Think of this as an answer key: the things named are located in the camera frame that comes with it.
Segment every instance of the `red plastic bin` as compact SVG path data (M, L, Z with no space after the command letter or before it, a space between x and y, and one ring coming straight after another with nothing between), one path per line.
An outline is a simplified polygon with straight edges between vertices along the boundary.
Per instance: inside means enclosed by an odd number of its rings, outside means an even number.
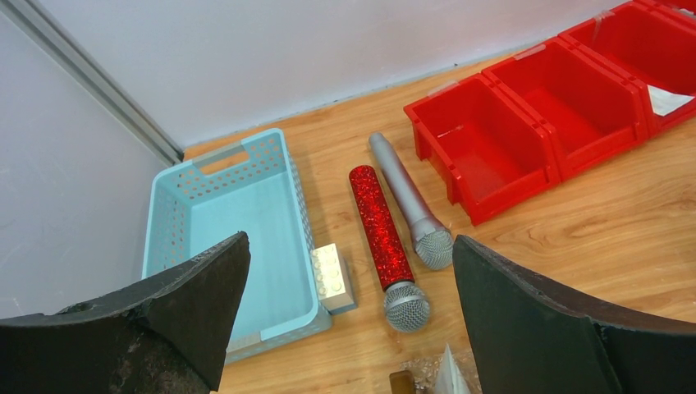
M573 45L549 39L483 74L548 132L562 179L648 138L641 95Z
M560 181L541 126L481 75L404 108L429 158L476 225Z
M696 95L696 23L668 6L645 0L627 2L560 37L599 66L631 80L648 103L647 85ZM696 114L696 99L664 117L653 113L649 105L645 110L649 134L654 136Z

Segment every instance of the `microphone grille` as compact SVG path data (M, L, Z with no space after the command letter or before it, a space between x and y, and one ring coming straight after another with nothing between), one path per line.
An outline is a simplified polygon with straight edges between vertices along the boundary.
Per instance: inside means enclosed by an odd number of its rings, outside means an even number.
M425 294L413 283L392 286L384 298L387 321L397 331L416 332L430 318L430 303Z
M452 264L454 241L449 231L430 232L415 243L415 253L430 269L443 269Z

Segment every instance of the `red glitter microphone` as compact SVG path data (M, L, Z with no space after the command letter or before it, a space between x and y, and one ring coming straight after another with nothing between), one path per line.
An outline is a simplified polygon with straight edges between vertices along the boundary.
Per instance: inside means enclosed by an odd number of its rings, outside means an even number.
M384 299L387 321L397 331L418 331L430 318L430 304L414 284L377 173L370 166L359 166L353 168L348 177L379 282L387 293Z

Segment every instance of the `light blue plastic basket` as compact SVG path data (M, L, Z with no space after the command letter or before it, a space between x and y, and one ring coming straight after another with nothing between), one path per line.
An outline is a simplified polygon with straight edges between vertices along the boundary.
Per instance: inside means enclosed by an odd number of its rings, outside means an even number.
M212 175L199 169L250 159ZM226 362L331 327L311 267L314 239L297 168L271 129L160 172L153 181L143 277L182 263L238 231L249 235L249 278Z

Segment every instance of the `white wall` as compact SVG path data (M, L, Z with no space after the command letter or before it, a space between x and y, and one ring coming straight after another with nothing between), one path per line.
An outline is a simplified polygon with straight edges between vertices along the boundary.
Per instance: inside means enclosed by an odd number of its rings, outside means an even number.
M622 0L39 0L181 146L553 36Z
M0 318L140 278L165 166L0 13Z

